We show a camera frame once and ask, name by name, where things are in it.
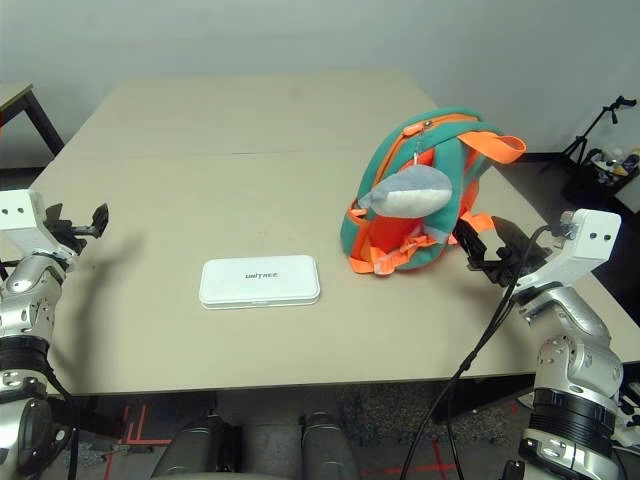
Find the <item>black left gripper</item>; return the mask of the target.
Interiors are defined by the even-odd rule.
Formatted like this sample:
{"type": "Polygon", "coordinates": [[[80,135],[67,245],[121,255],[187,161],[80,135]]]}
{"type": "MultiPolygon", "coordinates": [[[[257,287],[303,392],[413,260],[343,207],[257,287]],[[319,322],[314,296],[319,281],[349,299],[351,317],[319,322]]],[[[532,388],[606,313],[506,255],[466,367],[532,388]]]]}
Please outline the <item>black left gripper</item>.
{"type": "Polygon", "coordinates": [[[104,234],[109,222],[108,205],[103,203],[96,208],[88,226],[73,226],[70,220],[61,220],[62,208],[62,203],[49,206],[44,225],[60,244],[80,255],[88,243],[86,237],[104,234]]]}

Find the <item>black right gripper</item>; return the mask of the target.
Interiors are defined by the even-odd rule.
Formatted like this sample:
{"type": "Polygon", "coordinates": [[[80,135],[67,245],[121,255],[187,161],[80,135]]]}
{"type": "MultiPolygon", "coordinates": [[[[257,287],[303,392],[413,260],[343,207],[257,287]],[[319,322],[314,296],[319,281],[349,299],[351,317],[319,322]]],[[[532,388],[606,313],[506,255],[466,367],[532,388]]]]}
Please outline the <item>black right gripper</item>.
{"type": "Polygon", "coordinates": [[[496,250],[497,259],[485,258],[486,246],[478,233],[466,220],[459,219],[453,229],[453,237],[467,256],[471,271],[481,271],[488,280],[500,287],[509,287],[513,281],[535,272],[547,263],[552,251],[540,246],[513,222],[492,216],[494,229],[504,245],[496,250]]]}

